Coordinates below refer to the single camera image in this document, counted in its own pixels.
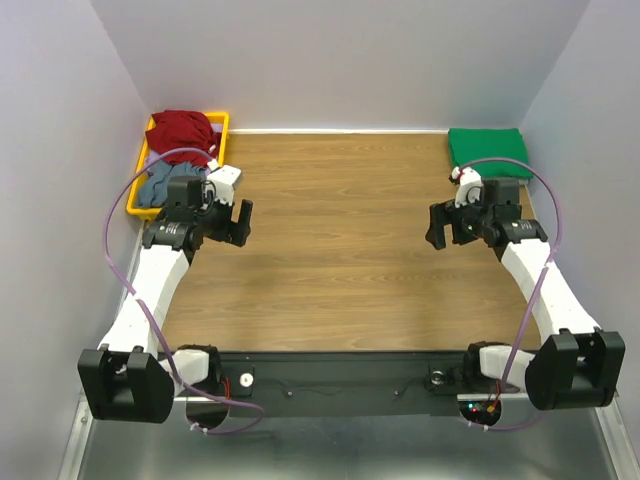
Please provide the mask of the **red t shirt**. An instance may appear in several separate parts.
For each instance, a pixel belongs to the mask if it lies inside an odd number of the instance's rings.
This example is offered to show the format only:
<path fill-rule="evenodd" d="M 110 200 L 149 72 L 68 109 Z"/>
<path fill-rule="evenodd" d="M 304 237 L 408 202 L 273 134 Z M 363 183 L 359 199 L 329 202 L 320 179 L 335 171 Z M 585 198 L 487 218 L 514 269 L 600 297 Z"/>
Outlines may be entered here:
<path fill-rule="evenodd" d="M 151 152 L 164 154 L 180 148 L 194 148 L 216 159 L 222 134 L 214 130 L 208 117 L 202 112 L 188 110 L 164 110 L 151 115 L 154 126 L 145 132 Z"/>

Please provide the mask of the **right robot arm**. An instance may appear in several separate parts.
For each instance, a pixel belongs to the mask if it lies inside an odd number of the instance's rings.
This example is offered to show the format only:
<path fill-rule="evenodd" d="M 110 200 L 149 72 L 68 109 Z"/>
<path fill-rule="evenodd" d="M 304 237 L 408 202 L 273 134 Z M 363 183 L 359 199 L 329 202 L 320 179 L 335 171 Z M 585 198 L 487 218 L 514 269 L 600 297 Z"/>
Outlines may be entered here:
<path fill-rule="evenodd" d="M 625 343 L 604 331 L 580 304 L 555 263 L 555 246 L 538 221 L 525 219 L 515 179 L 482 179 L 471 168 L 453 170 L 452 200 L 431 205 L 426 240 L 437 250 L 483 241 L 512 276 L 527 301 L 541 347 L 527 353 L 513 345 L 479 342 L 460 366 L 463 384 L 482 390 L 501 380 L 528 395 L 539 411 L 605 407 L 615 395 Z"/>

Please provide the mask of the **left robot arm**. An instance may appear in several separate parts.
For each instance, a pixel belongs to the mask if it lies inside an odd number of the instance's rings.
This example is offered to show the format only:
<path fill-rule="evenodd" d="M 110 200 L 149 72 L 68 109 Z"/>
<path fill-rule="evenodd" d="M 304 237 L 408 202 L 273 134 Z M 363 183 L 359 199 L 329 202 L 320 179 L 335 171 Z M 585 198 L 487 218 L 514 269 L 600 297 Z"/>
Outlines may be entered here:
<path fill-rule="evenodd" d="M 172 298 L 204 239 L 242 247 L 250 234 L 253 204 L 232 216 L 240 169 L 219 167 L 206 179 L 181 176 L 168 185 L 160 214 L 143 231 L 126 299 L 99 346 L 84 350 L 78 372 L 91 413 L 99 420 L 162 423 L 175 397 L 231 393 L 219 351 L 187 345 L 171 350 L 162 335 Z"/>

